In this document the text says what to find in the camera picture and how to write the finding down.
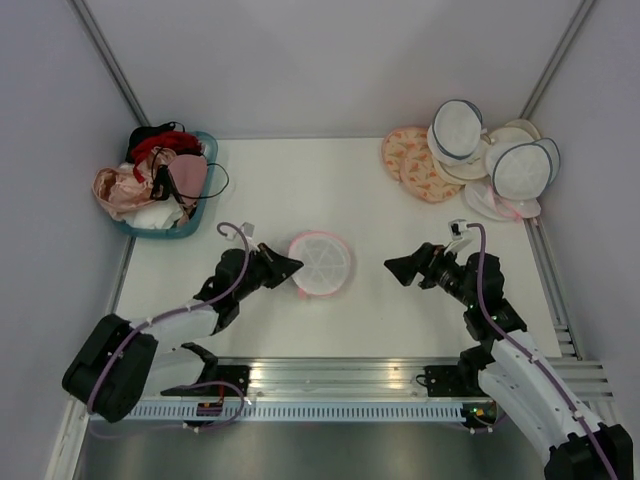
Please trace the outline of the white mesh bag pink zipper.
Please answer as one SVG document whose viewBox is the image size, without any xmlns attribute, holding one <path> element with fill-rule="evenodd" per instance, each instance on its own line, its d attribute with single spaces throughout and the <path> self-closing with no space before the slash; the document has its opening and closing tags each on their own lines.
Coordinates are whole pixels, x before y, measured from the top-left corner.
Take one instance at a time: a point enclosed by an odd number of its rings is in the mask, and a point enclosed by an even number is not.
<svg viewBox="0 0 640 480">
<path fill-rule="evenodd" d="M 353 267 L 347 243 L 326 231 L 306 231 L 290 243 L 288 256 L 304 266 L 293 276 L 301 298 L 329 298 L 348 283 Z"/>
</svg>

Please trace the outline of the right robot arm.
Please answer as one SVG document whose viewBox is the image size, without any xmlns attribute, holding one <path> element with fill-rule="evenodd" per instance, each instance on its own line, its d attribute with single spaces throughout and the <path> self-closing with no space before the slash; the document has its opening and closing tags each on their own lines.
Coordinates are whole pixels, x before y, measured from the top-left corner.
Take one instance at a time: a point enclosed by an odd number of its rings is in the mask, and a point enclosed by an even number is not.
<svg viewBox="0 0 640 480">
<path fill-rule="evenodd" d="M 461 353 L 457 384 L 497 402 L 538 453 L 545 478 L 633 478 L 631 436 L 579 400 L 540 352 L 504 295 L 498 257 L 478 252 L 459 264 L 445 246 L 424 243 L 384 266 L 403 286 L 439 287 L 465 306 L 466 328 L 478 344 Z"/>
</svg>

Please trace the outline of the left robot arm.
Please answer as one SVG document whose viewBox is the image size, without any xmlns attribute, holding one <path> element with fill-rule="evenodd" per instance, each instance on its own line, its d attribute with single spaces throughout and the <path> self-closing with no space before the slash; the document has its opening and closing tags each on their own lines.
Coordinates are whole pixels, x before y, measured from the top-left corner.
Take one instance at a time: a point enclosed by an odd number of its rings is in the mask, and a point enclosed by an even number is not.
<svg viewBox="0 0 640 480">
<path fill-rule="evenodd" d="M 226 250 L 182 306 L 137 323 L 117 314 L 102 317 L 67 367 L 62 388 L 110 423 L 124 419 L 145 395 L 187 388 L 209 395 L 218 384 L 218 359 L 199 340 L 230 326 L 247 296 L 280 286 L 303 266 L 264 243 Z"/>
</svg>

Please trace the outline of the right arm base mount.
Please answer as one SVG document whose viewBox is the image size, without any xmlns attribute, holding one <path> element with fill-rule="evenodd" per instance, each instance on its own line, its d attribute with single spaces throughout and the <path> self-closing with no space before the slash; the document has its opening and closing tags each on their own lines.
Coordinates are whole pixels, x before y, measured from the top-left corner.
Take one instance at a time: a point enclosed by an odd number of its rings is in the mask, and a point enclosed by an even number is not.
<svg viewBox="0 0 640 480">
<path fill-rule="evenodd" d="M 424 383 L 429 398 L 475 398 L 483 392 L 469 385 L 456 365 L 424 367 Z"/>
</svg>

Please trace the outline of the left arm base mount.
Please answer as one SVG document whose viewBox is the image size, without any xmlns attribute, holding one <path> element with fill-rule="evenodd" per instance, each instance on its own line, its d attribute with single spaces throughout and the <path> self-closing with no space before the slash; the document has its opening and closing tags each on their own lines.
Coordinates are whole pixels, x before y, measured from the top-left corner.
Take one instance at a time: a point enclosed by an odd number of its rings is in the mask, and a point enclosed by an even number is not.
<svg viewBox="0 0 640 480">
<path fill-rule="evenodd" d="M 197 388 L 176 386 L 160 392 L 166 397 L 239 397 L 239 394 L 227 385 L 235 386 L 243 395 L 247 394 L 251 368 L 248 365 L 218 365 L 208 368 L 195 382 Z"/>
</svg>

